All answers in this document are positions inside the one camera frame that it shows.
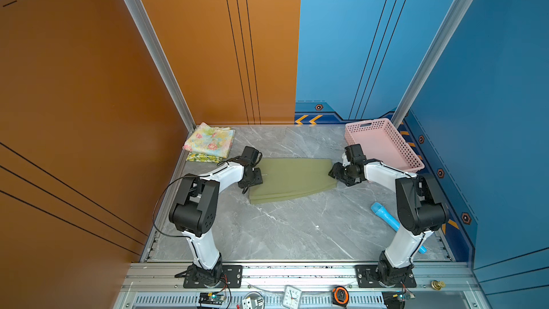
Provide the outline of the pastel floral skirt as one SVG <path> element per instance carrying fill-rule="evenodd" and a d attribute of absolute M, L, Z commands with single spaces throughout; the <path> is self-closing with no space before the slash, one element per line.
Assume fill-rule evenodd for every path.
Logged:
<path fill-rule="evenodd" d="M 227 158 L 235 136 L 235 130 L 229 127 L 211 127 L 200 124 L 185 141 L 183 149 L 188 152 Z"/>

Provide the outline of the olive green skirt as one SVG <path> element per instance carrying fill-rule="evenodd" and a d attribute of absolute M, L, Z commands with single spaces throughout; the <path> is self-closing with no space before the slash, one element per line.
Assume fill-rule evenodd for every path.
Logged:
<path fill-rule="evenodd" d="M 337 187 L 329 159 L 266 158 L 260 163 L 263 184 L 250 188 L 252 205 L 294 200 Z"/>

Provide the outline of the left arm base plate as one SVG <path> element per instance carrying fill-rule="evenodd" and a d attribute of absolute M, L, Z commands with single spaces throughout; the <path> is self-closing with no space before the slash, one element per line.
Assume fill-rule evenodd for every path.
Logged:
<path fill-rule="evenodd" d="M 188 289 L 198 288 L 223 288 L 228 286 L 231 290 L 240 288 L 242 284 L 242 265 L 219 264 L 212 270 L 205 270 L 192 264 L 186 270 L 183 287 Z"/>

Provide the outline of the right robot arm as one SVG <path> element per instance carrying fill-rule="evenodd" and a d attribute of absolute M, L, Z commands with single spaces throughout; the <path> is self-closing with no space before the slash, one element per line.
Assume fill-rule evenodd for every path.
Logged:
<path fill-rule="evenodd" d="M 449 221 L 444 193 L 436 179 L 368 159 L 358 144 L 347 146 L 343 160 L 335 163 L 328 174 L 348 187 L 367 180 L 395 193 L 400 227 L 380 254 L 374 279 L 385 287 L 405 283 L 413 274 L 414 257 L 424 242 Z"/>

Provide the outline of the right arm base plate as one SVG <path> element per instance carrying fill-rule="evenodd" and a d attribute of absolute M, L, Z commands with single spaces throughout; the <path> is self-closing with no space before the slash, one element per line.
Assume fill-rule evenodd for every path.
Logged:
<path fill-rule="evenodd" d="M 355 276 L 360 288 L 416 288 L 413 268 L 414 265 L 393 268 L 391 265 L 360 264 L 355 266 Z"/>

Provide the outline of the pink plastic basket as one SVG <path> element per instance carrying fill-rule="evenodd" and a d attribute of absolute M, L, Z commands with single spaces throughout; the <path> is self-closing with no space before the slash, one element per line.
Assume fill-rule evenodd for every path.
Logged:
<path fill-rule="evenodd" d="M 348 145 L 359 144 L 368 159 L 378 159 L 399 170 L 416 173 L 425 168 L 423 161 L 387 118 L 348 123 Z"/>

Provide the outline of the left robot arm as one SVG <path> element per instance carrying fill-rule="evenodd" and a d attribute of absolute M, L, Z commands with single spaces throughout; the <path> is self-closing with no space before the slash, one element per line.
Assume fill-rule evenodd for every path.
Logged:
<path fill-rule="evenodd" d="M 222 281 L 222 255 L 217 249 L 212 226 L 217 215 L 221 192 L 236 184 L 243 193 L 262 184 L 258 164 L 262 153 L 247 146 L 241 155 L 218 164 L 214 170 L 201 175 L 182 177 L 170 207 L 170 223 L 187 240 L 193 261 L 184 276 L 207 287 Z"/>

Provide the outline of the lemon print skirt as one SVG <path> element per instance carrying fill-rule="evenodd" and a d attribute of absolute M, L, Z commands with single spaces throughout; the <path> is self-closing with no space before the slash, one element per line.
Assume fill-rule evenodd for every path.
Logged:
<path fill-rule="evenodd" d="M 197 153 L 197 152 L 190 152 L 186 158 L 188 162 L 196 162 L 196 163 L 221 163 L 224 161 L 223 157 L 217 157 L 214 155 L 209 154 L 203 154 L 203 153 Z"/>

